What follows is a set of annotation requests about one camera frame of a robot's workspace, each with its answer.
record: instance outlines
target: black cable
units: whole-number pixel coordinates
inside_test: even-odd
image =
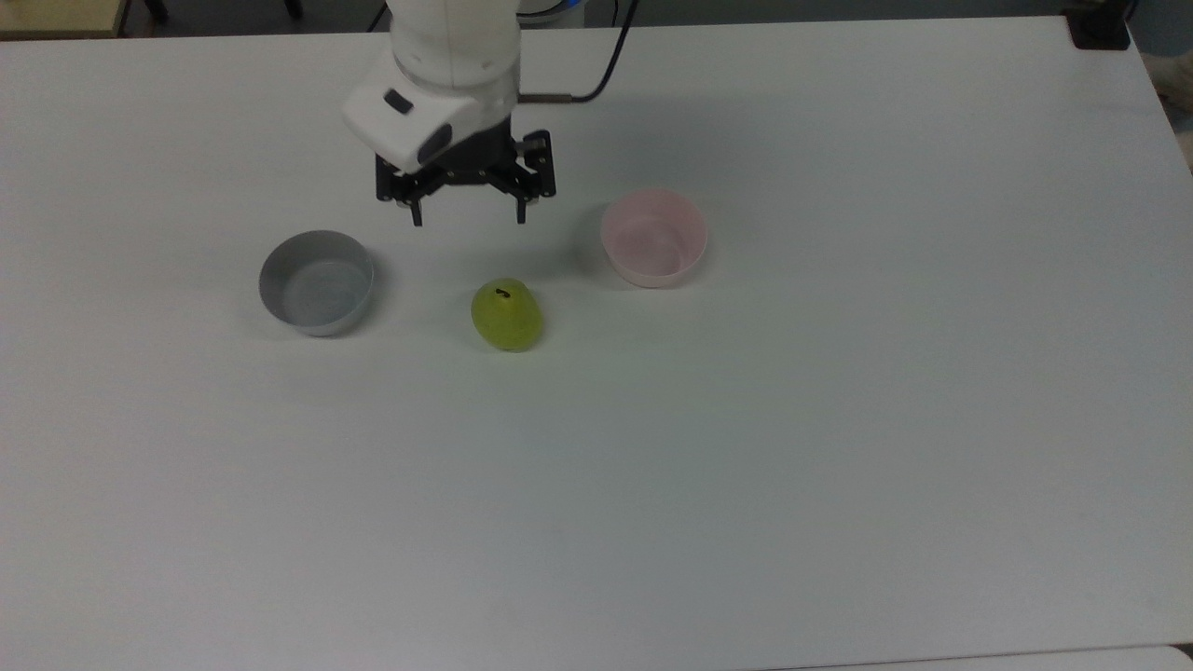
[[[633,25],[633,13],[637,10],[638,0],[630,0],[630,8],[625,12],[625,23],[622,24],[622,32],[617,35],[617,47],[613,47],[613,56],[608,60],[608,67],[605,68],[605,75],[600,78],[600,84],[587,96],[573,96],[571,103],[589,103],[605,91],[608,80],[613,78],[613,68],[617,67],[617,60],[622,56],[622,45],[625,44],[625,36],[630,33],[630,26]]]
[[[385,6],[385,2],[382,2],[381,10],[377,10],[377,16],[373,17],[373,23],[369,24],[369,30],[366,30],[365,32],[372,32],[373,30],[377,29],[377,24],[381,23],[381,18],[385,16],[385,10],[388,10],[388,7]]]

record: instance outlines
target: table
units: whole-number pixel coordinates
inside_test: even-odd
[[[116,37],[128,0],[0,0],[0,39]]]
[[[581,92],[614,35],[525,36]],[[0,45],[0,651],[27,671],[725,671],[1193,639],[1193,184],[1059,18],[635,30],[560,195],[373,199],[385,36]],[[136,111],[136,133],[128,118]],[[635,290],[601,209],[711,242]],[[256,272],[334,228],[378,309]],[[531,352],[471,293],[527,282]]]
[[[1193,661],[1170,647],[1146,647],[945,659],[852,667],[855,671],[1188,671]]]

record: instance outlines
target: cable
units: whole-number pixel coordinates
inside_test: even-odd
[[[630,8],[625,12],[625,21],[622,24],[622,32],[617,35],[617,45],[613,47],[613,55],[605,67],[605,74],[600,78],[600,84],[587,96],[571,96],[569,93],[528,93],[519,96],[519,103],[591,103],[605,91],[608,80],[613,78],[613,69],[617,68],[617,60],[622,56],[622,47],[625,45],[625,36],[630,33],[633,25],[633,13],[638,10],[638,0],[630,0]]]
[[[382,2],[381,11],[373,18],[373,23],[369,24],[367,32],[372,32],[377,24],[381,23],[382,17],[385,16],[385,4]],[[618,5],[618,0],[613,0],[613,21],[617,21],[617,13],[622,8]],[[625,11],[625,20],[622,23],[622,32],[617,33],[617,45],[613,47],[613,55],[608,59],[608,66],[605,67],[605,74],[600,78],[600,84],[596,88],[588,93],[587,96],[573,96],[570,93],[520,93],[518,96],[519,103],[539,103],[539,104],[552,104],[563,105],[569,103],[591,103],[596,99],[605,87],[608,85],[608,80],[613,78],[613,70],[617,68],[617,61],[622,57],[622,47],[625,45],[625,37],[630,33],[630,26],[633,24],[633,14],[638,11],[638,0],[630,0],[630,7]]]
[[[381,4],[381,10],[377,10],[377,16],[373,17],[373,23],[369,24],[369,30],[366,30],[365,32],[372,32],[373,30],[377,29],[377,24],[379,24],[381,23],[381,18],[385,16],[385,10],[388,7],[385,6],[385,2],[382,2]]]

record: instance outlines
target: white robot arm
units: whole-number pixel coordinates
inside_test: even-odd
[[[344,104],[377,154],[377,197],[412,208],[447,184],[492,184],[525,205],[555,195],[550,135],[515,142],[518,0],[387,0],[390,49]],[[523,159],[531,170],[518,165]]]

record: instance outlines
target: green pear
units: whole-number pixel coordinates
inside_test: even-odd
[[[543,313],[534,295],[511,277],[494,279],[472,296],[472,325],[499,350],[530,349],[543,333]]]

